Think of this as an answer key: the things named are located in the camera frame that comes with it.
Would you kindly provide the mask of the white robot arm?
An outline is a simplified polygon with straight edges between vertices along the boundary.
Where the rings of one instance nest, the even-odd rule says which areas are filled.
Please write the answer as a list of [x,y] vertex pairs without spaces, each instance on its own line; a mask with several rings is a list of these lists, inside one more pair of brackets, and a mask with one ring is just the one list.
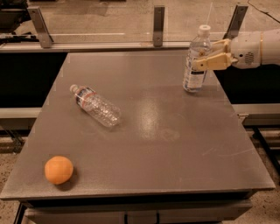
[[212,44],[207,56],[192,61],[196,71],[256,68],[280,65],[280,30],[253,31],[225,38]]

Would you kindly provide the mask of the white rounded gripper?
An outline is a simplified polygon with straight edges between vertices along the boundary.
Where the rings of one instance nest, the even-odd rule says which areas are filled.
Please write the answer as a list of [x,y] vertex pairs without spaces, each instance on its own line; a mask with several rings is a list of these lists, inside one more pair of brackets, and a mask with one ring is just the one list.
[[242,33],[232,41],[225,38],[213,42],[212,52],[219,54],[194,59],[192,68],[196,71],[206,71],[225,70],[231,65],[240,69],[259,67],[261,65],[261,42],[262,33],[260,31]]

